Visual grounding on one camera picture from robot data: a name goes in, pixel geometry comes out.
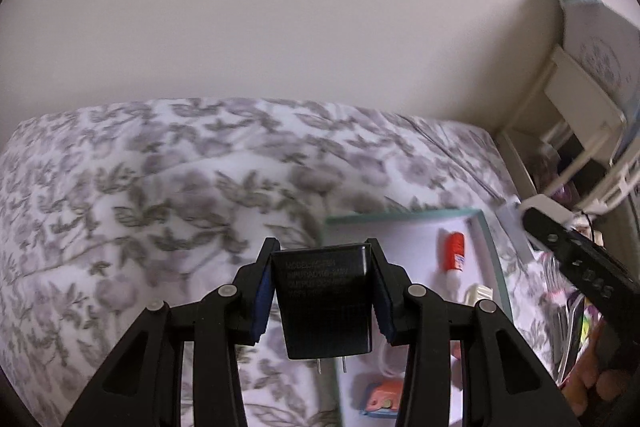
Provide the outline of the right hand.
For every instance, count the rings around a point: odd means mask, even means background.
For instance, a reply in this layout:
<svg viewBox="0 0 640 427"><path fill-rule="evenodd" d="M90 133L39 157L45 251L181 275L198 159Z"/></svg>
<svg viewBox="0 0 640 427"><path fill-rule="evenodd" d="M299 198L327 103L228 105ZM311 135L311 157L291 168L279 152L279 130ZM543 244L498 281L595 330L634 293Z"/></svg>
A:
<svg viewBox="0 0 640 427"><path fill-rule="evenodd" d="M577 417L587 410L589 390L594 389L604 402L612 402L627 389L631 381L631 376L624 371L601 369L597 347L603 326L604 323L600 323L592 332L588 347L561 386L562 395Z"/></svg>

